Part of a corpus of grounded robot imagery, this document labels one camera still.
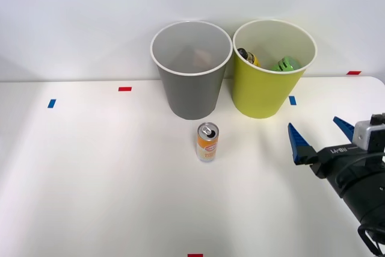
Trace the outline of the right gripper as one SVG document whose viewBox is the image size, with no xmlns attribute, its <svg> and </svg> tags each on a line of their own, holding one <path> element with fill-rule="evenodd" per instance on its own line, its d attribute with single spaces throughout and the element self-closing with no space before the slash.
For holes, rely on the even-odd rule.
<svg viewBox="0 0 385 257">
<path fill-rule="evenodd" d="M 354 126 L 334 117 L 333 122 L 353 143 Z M 383 171 L 382 156 L 383 144 L 370 145 L 367 150 L 361 149 L 355 144 L 325 147 L 316 151 L 294 128 L 288 124 L 288 136 L 292 148 L 294 164 L 310 165 L 314 174 L 320 178 L 364 178 Z"/>
</svg>

